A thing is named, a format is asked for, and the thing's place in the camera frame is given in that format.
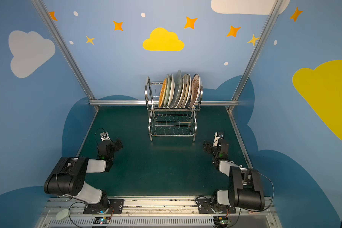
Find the stainless steel dish rack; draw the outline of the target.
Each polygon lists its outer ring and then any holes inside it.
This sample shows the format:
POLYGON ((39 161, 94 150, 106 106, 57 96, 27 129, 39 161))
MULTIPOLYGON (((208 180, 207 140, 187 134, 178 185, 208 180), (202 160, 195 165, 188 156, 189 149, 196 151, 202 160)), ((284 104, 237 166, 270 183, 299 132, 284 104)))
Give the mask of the stainless steel dish rack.
POLYGON ((155 137, 191 137, 195 141, 203 87, 192 107, 159 107, 159 93, 156 89, 162 89, 162 85, 163 82, 152 82, 147 78, 144 87, 150 141, 153 142, 155 137))

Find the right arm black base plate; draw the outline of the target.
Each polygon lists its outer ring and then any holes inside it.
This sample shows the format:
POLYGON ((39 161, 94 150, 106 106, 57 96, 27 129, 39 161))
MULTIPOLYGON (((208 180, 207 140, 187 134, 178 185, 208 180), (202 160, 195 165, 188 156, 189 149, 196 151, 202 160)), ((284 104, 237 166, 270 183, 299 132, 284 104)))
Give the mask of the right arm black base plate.
POLYGON ((235 214, 234 207, 228 205, 213 204, 211 198, 199 197, 195 200, 199 214, 235 214))

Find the plain grey-green plate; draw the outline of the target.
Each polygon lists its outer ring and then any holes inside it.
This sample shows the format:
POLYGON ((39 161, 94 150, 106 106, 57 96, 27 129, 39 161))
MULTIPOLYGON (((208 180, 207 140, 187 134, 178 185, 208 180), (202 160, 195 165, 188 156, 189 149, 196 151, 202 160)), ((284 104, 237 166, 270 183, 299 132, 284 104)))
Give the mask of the plain grey-green plate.
POLYGON ((173 99, 172 99, 172 102, 171 102, 171 108, 175 108, 178 101, 179 101, 179 98, 180 98, 180 85, 181 85, 181 71, 178 70, 178 72, 176 73, 176 76, 174 78, 174 84, 175 84, 175 87, 174 87, 174 94, 173 94, 173 99))

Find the pale green sunflower plate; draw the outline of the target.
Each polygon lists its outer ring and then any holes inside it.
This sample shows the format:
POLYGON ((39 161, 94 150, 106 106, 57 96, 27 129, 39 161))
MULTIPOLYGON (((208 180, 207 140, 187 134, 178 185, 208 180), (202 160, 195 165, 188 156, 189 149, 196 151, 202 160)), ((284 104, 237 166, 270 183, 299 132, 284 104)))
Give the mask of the pale green sunflower plate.
POLYGON ((167 85, 166 85, 165 97, 164 97, 164 101, 163 101, 163 106, 162 107, 167 107, 167 105, 168 105, 169 96, 170 96, 170 89, 171 89, 171 83, 172 83, 171 76, 167 75, 167 85))

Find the white plate floral sprigs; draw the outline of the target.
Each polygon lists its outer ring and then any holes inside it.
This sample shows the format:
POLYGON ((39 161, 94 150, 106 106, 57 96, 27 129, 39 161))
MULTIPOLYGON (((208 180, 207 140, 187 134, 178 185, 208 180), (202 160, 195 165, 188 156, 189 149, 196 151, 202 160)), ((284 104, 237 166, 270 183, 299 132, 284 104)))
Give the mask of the white plate floral sprigs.
POLYGON ((188 88, 188 82, 187 82, 187 74, 185 74, 183 76, 183 91, 180 97, 180 108, 184 107, 184 100, 185 100, 185 94, 187 92, 187 88, 188 88))

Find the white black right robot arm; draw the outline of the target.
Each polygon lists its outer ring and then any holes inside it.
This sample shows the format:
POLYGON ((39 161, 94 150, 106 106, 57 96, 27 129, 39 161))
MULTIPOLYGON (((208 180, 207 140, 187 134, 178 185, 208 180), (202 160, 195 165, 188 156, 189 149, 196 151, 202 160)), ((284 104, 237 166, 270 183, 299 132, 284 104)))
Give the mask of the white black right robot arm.
POLYGON ((222 138, 216 138, 213 142, 204 141, 203 150, 213 156, 212 164, 217 171, 229 178, 227 190, 216 190, 212 194, 210 206, 215 213, 235 207, 256 212, 265 210, 258 170, 238 166, 229 160, 229 143, 222 138))

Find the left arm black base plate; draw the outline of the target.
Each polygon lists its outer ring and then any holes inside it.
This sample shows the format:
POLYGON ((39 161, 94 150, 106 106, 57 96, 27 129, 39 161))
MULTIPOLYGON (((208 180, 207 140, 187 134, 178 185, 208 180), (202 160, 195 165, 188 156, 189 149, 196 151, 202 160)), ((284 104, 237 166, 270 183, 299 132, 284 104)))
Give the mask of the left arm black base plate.
POLYGON ((124 199, 109 199, 108 208, 101 208, 95 204, 86 205, 83 211, 85 215, 107 215, 121 214, 124 206, 124 199))

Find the orange woven round plate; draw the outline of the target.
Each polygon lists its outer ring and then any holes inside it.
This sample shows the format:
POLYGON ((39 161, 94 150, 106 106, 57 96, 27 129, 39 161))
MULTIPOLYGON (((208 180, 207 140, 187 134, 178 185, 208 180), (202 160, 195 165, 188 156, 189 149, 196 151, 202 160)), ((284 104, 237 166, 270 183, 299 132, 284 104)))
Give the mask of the orange woven round plate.
POLYGON ((165 78, 165 80, 163 81, 162 87, 161 87, 161 91, 160 91, 160 97, 159 97, 159 103, 158 103, 158 107, 161 108, 164 102, 164 98, 165 98, 165 91, 166 91, 166 87, 167 87, 167 80, 168 77, 165 78))

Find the white plate green lettered rim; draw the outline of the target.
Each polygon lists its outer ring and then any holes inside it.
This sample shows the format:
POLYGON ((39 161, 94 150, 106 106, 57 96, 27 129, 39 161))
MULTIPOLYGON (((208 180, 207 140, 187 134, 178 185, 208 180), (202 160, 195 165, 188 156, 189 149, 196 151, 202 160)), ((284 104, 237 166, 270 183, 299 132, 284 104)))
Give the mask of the white plate green lettered rim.
POLYGON ((174 82, 173 74, 171 74, 170 79, 171 79, 171 82, 170 82, 170 93, 169 93, 168 107, 171 107, 171 102, 173 100, 173 95, 174 95, 175 82, 174 82))

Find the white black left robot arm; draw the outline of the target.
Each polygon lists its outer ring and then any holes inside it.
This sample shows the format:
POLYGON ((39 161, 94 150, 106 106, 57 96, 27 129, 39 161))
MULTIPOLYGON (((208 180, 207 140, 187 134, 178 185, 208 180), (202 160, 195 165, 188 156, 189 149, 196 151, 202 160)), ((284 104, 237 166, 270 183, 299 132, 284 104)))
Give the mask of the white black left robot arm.
POLYGON ((85 182, 88 173, 107 173, 114 163, 115 152, 123 148, 120 139, 104 139, 97 146, 97 159, 61 157, 44 184, 46 194, 68 196, 86 204, 108 207, 107 193, 85 182))

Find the white plate orange sunburst edge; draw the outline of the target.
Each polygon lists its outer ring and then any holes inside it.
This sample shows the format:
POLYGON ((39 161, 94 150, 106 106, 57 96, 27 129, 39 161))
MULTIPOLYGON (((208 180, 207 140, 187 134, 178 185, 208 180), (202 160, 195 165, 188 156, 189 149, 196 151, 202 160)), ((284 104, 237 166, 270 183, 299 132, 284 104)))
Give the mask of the white plate orange sunburst edge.
POLYGON ((180 92, 178 94, 178 100, 177 100, 177 104, 176 104, 177 108, 179 108, 181 105, 183 90, 184 90, 184 77, 182 77, 182 79, 181 79, 180 92))

